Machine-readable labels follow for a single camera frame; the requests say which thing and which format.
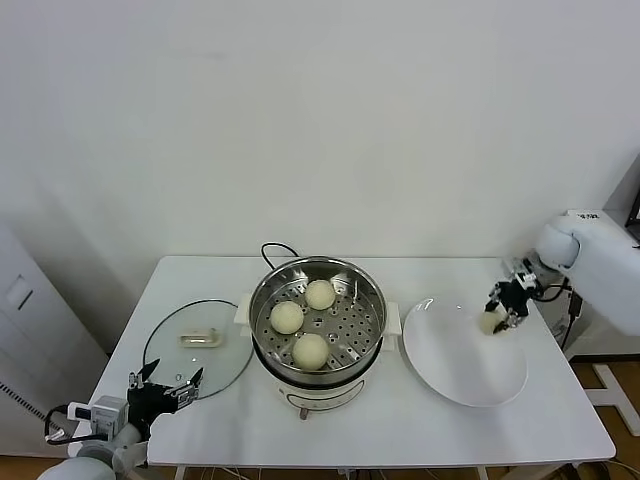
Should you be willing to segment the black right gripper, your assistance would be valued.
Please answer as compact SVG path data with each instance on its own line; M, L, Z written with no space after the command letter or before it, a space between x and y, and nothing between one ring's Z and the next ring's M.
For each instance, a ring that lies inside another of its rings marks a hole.
M494 312L499 304L505 310L495 311L497 323L493 327L493 334L518 327L523 321L522 317L529 315L527 307L529 292L515 279L498 282L491 289L488 298L484 307L485 312Z

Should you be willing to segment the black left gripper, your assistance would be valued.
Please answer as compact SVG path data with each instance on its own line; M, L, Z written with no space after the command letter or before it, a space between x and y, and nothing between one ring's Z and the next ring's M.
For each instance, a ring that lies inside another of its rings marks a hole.
M145 363L138 372L131 372L128 377L128 421L137 430L149 430L160 415L171 413L172 400L175 401L177 409L182 409L199 397L203 367L185 383L175 387L146 383L159 362L160 360L156 359Z

